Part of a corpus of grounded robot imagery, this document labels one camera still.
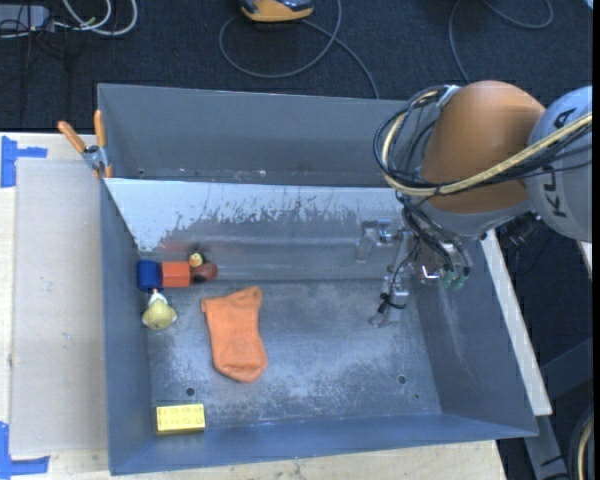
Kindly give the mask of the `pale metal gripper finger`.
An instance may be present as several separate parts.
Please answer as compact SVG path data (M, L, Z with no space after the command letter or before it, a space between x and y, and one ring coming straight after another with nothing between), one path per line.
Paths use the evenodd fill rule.
M379 305L376 312L369 318L374 328L383 328L400 323L402 314L409 301L409 290L403 279L386 276L382 284Z
M355 259L359 263L366 262L375 249L391 247L394 245L394 241L391 220L364 221L361 225L361 236L355 248Z

